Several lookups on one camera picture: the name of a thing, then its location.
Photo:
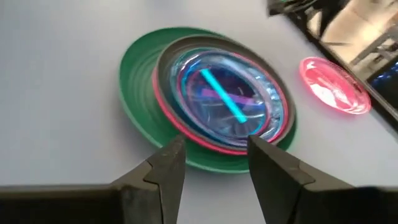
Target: green disc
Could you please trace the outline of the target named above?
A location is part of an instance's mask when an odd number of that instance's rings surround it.
[[[152,89],[151,75],[157,58],[173,41],[188,35],[220,34],[189,27],[165,28],[150,32],[136,40],[126,51],[119,71],[120,98],[125,112],[137,129],[157,147],[170,142],[179,131],[163,114]],[[287,149],[294,129],[278,146]],[[212,172],[230,174],[249,171],[246,156],[230,156],[208,150],[186,140],[187,164]]]

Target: red glowing light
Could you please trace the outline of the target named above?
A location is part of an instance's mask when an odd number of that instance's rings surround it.
[[[345,70],[323,58],[301,61],[300,74],[312,93],[322,102],[350,114],[364,114],[371,109],[366,90]]]

